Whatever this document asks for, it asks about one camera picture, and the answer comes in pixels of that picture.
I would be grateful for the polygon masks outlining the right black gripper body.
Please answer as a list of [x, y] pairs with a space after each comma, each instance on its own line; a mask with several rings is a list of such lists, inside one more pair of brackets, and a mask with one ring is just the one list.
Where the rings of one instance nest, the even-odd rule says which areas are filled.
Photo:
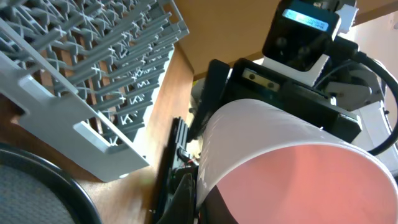
[[360, 117], [336, 106], [334, 97], [245, 58], [234, 64], [223, 93], [224, 104], [240, 99], [268, 103], [346, 142], [363, 130]]

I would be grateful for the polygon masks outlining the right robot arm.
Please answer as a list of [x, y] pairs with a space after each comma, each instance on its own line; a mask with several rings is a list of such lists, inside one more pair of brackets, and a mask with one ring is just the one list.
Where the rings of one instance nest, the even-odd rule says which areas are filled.
[[248, 68], [222, 72], [213, 83], [202, 78], [193, 84], [192, 97], [197, 105], [216, 93], [221, 95], [220, 104], [240, 98], [268, 100], [366, 151], [380, 145], [392, 132], [375, 74], [353, 62], [328, 69], [312, 89], [275, 84]]

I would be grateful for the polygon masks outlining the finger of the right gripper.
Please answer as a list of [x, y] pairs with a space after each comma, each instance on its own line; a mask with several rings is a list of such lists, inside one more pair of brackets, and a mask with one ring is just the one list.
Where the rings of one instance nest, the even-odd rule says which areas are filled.
[[228, 64], [217, 59], [209, 63], [197, 113], [188, 130], [187, 142], [191, 142], [204, 132], [207, 122], [217, 110], [229, 70]]

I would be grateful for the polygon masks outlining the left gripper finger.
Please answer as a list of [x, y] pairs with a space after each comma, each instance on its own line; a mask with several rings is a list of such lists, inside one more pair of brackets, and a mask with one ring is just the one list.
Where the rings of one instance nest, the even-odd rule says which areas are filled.
[[193, 224], [195, 183], [191, 174], [185, 174], [174, 198], [157, 224]]

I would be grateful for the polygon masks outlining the pink cup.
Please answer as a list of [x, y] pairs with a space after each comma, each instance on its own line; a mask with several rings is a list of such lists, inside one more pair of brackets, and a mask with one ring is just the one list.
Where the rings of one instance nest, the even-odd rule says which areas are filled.
[[230, 102], [203, 135], [197, 205], [228, 223], [396, 223], [397, 184], [365, 150], [265, 102]]

